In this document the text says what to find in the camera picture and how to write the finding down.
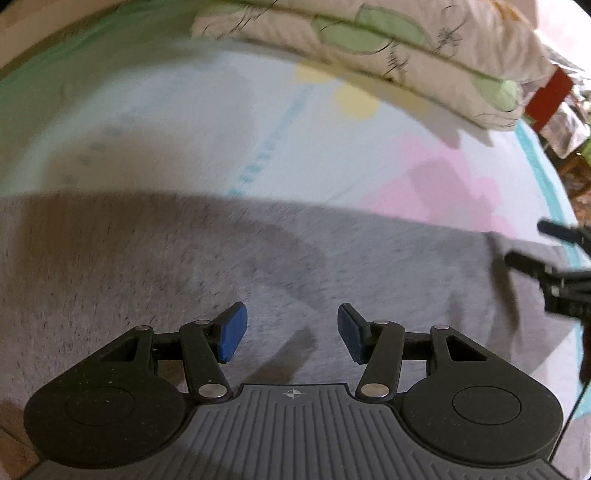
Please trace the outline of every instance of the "ribbed gray plate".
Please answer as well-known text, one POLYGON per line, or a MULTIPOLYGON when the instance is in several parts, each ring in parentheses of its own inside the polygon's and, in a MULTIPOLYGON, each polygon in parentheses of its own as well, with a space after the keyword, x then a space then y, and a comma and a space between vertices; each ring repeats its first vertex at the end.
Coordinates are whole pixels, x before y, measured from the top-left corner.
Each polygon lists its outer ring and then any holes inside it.
POLYGON ((246 385, 200 407, 169 447, 134 465, 82 470, 43 462, 26 480, 563 480, 542 460, 483 469, 417 445, 389 407, 343 385, 246 385))

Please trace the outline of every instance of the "blue gripper pad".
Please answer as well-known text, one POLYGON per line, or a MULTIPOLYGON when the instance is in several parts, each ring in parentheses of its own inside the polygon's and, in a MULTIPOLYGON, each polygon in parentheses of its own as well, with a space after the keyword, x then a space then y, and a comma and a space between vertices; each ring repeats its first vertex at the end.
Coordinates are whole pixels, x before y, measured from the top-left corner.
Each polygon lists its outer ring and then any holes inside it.
POLYGON ((219 315, 213 323, 222 327, 217 344, 217 361, 229 362, 246 332, 248 324, 246 306, 243 303, 235 303, 219 315))

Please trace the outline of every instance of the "yellow pattern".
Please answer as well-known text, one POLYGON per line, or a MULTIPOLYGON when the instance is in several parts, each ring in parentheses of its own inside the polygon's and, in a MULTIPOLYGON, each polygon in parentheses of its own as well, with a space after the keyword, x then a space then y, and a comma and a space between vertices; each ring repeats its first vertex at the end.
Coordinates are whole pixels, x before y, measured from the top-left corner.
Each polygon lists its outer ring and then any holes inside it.
POLYGON ((350 83, 343 83, 335 91, 335 101, 346 113, 358 120, 367 120, 378 111, 379 100, 367 90, 350 83))
MULTIPOLYGON (((351 78, 352 74, 335 66, 304 60, 295 66, 295 76, 303 83, 330 83, 339 77, 351 78)), ((343 81, 334 96, 336 104, 349 117, 372 118, 378 111, 380 99, 414 115, 428 114, 431 109, 431 102, 412 92, 364 75, 354 76, 358 81, 355 84, 343 81)))
MULTIPOLYGON (((303 61, 295 67, 296 78, 306 83, 330 83, 339 77, 337 67, 303 61)), ((368 120, 379 108, 379 100, 367 90, 343 82, 335 90, 336 104, 341 111, 358 120, 368 120)))

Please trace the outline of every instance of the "crosshair logo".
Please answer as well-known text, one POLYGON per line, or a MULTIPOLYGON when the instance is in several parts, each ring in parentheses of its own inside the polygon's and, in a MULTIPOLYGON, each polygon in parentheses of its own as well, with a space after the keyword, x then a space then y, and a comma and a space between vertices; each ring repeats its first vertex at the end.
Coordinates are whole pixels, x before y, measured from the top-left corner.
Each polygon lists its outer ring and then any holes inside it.
POLYGON ((289 390, 289 392, 285 392, 284 395, 287 395, 292 400, 295 400, 300 395, 303 395, 303 393, 299 390, 296 390, 295 388, 292 388, 291 390, 289 390))

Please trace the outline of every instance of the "green leaf print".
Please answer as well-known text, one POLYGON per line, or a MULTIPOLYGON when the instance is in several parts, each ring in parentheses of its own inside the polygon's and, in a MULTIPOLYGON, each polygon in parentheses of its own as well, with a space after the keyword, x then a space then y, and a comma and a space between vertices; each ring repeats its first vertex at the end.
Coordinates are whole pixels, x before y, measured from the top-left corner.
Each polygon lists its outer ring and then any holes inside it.
POLYGON ((501 112, 512 112, 519 105, 519 86, 511 80, 498 80, 475 74, 472 82, 482 98, 501 112))
POLYGON ((427 33, 412 18, 394 10, 362 5, 355 17, 355 23, 369 27, 409 45, 432 50, 433 46, 427 33))
POLYGON ((364 28, 324 17, 315 17, 312 20, 312 27, 316 29, 322 43, 334 45, 360 55, 376 53, 385 49, 391 42, 384 35, 378 35, 364 28))

